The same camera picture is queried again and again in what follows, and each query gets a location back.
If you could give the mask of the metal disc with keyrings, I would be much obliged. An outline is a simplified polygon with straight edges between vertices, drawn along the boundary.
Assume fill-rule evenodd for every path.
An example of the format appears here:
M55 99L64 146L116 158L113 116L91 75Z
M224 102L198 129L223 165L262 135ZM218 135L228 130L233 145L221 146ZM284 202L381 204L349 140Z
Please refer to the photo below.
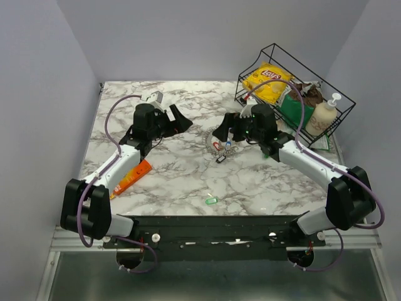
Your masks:
M232 156L234 155L238 150L239 150L239 144L237 142L234 142L232 139L232 133L228 133L228 138L227 141L231 141L231 148L230 149L225 149L225 144L226 142L221 142L219 139L215 138L212 135L212 132L217 128L217 126L213 126L208 128L208 131L206 135L204 136L204 143L207 146L208 151L211 154L215 155L226 155L226 156ZM213 146L213 143L217 142L219 144L219 148L216 149Z

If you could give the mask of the green tag key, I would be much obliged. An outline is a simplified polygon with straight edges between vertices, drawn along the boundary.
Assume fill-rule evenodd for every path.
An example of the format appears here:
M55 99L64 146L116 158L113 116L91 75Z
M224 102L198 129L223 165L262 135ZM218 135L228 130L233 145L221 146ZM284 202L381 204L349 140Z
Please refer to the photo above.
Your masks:
M205 200L205 203L208 206L216 204L216 203L218 203L218 198L213 196L213 195L211 195L211 194L209 194L208 198Z

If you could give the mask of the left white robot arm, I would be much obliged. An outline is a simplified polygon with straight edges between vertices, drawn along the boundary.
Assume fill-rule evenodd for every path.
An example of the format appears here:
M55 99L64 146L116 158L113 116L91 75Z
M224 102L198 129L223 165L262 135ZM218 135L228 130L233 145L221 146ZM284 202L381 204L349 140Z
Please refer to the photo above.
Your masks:
M117 236L126 248L138 243L139 233L133 228L133 219L112 214L110 194L146 158L154 140L181 134L192 126L192 121L175 105L170 110L173 120L154 103L135 107L133 124L118 142L116 153L86 178L67 183L60 218L63 229L94 240Z

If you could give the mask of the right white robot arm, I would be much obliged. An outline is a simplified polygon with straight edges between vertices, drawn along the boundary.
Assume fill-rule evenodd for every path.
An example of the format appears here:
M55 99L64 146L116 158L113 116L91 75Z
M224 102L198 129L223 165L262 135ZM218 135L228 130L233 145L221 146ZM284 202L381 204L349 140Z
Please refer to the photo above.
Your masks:
M326 204L296 218L288 230L292 244L301 246L319 231L338 228L348 230L375 208L366 172L337 165L303 147L294 137L280 131L275 113L269 105L251 106L250 115L226 113L213 131L221 142L249 140L260 146L263 154L289 165L326 189Z

